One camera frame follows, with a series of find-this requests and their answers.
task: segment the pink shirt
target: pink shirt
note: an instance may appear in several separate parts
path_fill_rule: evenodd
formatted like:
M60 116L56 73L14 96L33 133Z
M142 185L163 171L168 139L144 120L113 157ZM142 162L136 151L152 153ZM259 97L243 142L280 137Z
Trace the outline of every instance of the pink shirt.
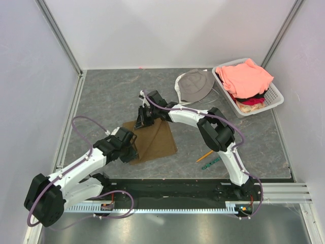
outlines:
M215 72L221 77L224 89L235 98L251 98L262 94L273 80L273 76L250 58L236 66L218 67Z

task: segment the gray marble surface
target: gray marble surface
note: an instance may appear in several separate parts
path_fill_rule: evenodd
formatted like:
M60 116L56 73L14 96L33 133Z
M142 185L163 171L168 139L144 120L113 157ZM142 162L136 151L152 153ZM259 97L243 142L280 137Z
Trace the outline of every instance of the gray marble surface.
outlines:
M141 101L139 91L158 90L167 102L177 102L174 90L175 79L190 69L137 69L137 70L90 70L87 72L77 115L96 119L108 130L135 120ZM262 178L290 178L288 163L281 147L279 135L271 112L266 111L248 118L238 119L220 93L210 92L202 102L188 107L196 109L219 108L226 118L234 123L246 136L247 142L239 148L239 154L246 169ZM80 119L78 129L92 142L105 134L96 125ZM100 172L110 178L227 178L228 173L222 161L206 170L201 167L215 159L217 153L204 160L196 160L209 148L199 131L178 123L170 123L178 148L176 155L148 161L138 165L124 164L117 160L103 167ZM64 164L67 165L87 151L87 145L72 132Z

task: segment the black base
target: black base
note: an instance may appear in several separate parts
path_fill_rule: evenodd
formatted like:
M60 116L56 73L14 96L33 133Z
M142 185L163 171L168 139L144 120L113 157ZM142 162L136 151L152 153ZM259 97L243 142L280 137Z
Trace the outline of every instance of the black base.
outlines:
M24 202L24 206L28 211L30 211L36 198L48 184L50 184L48 177L45 177L42 174L34 177ZM66 201L62 197L60 186L52 185L43 197L41 197L39 203L36 205L33 215L45 227L51 226L62 216L65 202Z
M103 192L124 190L134 200L134 209L199 209L225 208L225 201L261 199L260 186L253 186L245 195L234 194L236 187L228 179L111 179ZM114 194L115 209L129 208L125 194Z

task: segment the red cloth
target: red cloth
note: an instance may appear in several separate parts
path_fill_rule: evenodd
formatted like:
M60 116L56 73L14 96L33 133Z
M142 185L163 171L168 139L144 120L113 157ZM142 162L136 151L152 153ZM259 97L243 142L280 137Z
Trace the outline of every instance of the red cloth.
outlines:
M233 99L233 101L236 103L236 98L234 98L234 96L231 93L228 93L230 95L230 97ZM253 106L257 103L263 103L265 101L265 98L250 98L245 102L240 102L244 105L249 105L249 106Z
M245 105L253 106L257 103L263 103L265 101L265 98L250 98L245 102L240 102Z

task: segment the white wall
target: white wall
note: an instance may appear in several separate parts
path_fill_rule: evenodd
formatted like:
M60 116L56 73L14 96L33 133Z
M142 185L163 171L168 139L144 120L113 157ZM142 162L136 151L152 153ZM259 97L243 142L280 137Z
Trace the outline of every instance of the white wall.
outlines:
M305 1L267 70L284 95L276 108L293 171L308 184L325 227L325 2Z
M294 0L46 0L83 69L261 64Z
M76 83L35 1L0 1L1 243L23 241L29 185L50 173Z

